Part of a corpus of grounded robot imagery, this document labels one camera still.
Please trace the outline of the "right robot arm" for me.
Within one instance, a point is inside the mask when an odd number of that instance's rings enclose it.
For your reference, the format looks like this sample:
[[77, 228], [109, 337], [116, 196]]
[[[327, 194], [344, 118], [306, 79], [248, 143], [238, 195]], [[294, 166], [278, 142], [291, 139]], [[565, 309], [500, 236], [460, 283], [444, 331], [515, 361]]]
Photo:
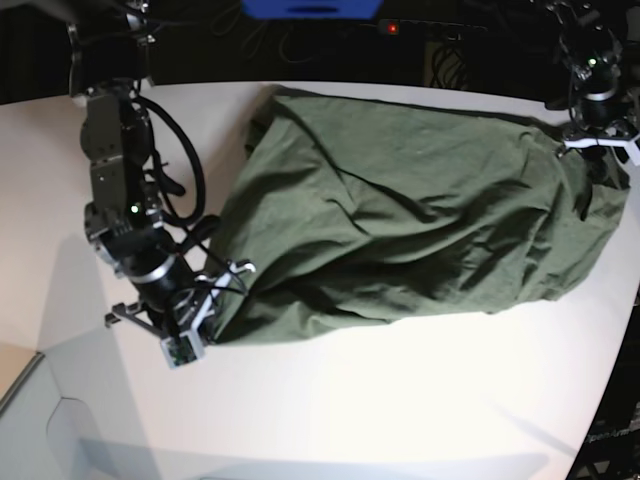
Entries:
[[[114, 273], [137, 290], [118, 304], [107, 325], [130, 321], [156, 336], [170, 361], [200, 358], [213, 341], [218, 297], [245, 295], [248, 261], [217, 260], [218, 271], [193, 269], [187, 254], [203, 249], [220, 220], [205, 211], [204, 171], [194, 145], [170, 114], [143, 96], [148, 49], [164, 19], [145, 1], [99, 1], [91, 16], [69, 25], [73, 57], [70, 93], [85, 103], [81, 148], [90, 163], [92, 199], [84, 211], [86, 238]], [[195, 205], [179, 214], [184, 187], [166, 174], [153, 120], [177, 137], [192, 168]]]

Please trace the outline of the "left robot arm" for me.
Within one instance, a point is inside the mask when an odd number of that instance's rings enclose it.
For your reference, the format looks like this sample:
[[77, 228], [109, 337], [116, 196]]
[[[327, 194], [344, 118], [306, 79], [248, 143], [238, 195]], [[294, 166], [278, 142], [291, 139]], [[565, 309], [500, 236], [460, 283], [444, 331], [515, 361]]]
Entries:
[[558, 61], [568, 70], [567, 94], [548, 102], [565, 110], [558, 157], [576, 151], [598, 180], [619, 165], [639, 164], [639, 89], [623, 71], [623, 42], [593, 1], [540, 1], [559, 26]]

